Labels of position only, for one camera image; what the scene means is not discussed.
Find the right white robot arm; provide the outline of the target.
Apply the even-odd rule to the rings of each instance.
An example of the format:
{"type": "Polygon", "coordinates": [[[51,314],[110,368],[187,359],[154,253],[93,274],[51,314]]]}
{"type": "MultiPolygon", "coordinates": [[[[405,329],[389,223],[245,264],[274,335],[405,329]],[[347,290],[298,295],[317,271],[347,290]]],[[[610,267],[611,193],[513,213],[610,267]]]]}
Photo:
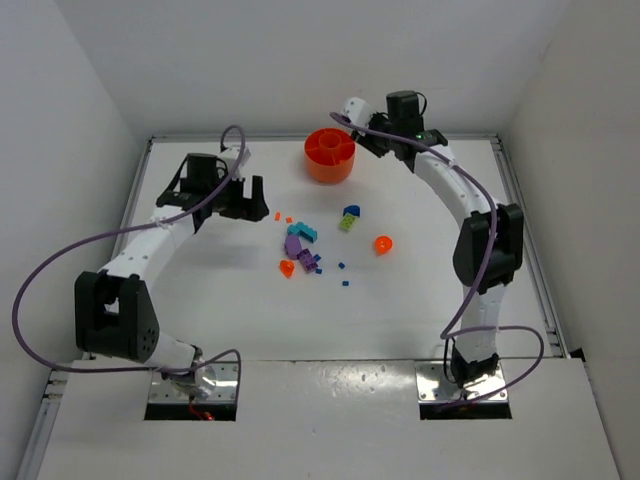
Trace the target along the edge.
{"type": "Polygon", "coordinates": [[[443,331],[449,379],[458,386],[495,372],[501,303],[523,262],[524,215],[516,204],[502,204],[454,159],[446,137],[426,129],[426,97],[416,91],[392,92],[386,109],[375,110],[352,97],[341,109],[352,137],[377,157],[387,153],[424,181],[459,228],[453,268],[464,288],[462,305],[443,331]]]}

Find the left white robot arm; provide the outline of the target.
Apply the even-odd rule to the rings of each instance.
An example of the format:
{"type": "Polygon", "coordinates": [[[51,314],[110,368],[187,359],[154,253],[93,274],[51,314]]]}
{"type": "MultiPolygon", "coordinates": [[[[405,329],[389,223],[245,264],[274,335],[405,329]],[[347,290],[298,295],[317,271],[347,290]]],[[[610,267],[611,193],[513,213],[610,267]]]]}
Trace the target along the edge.
{"type": "Polygon", "coordinates": [[[262,177],[246,180],[240,173],[249,156],[237,146],[217,154],[188,154],[157,197],[149,228],[99,271],[76,279],[75,330],[81,350],[153,369],[183,372],[192,367],[196,347],[161,331],[150,291],[173,255],[212,215],[251,222],[268,215],[262,177]]]}

